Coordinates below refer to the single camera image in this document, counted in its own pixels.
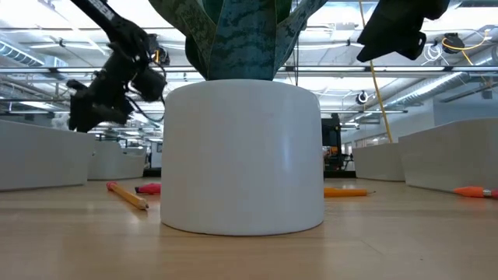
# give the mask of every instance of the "black robotic arm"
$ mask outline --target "black robotic arm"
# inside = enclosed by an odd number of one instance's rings
[[[103,121],[125,124],[134,110],[125,95],[129,83],[149,102],[161,99],[167,84],[165,77],[149,67],[155,51],[152,37],[102,0],[72,2],[103,29],[113,53],[88,87],[68,81],[68,87],[76,90],[71,96],[69,129],[87,132]]]

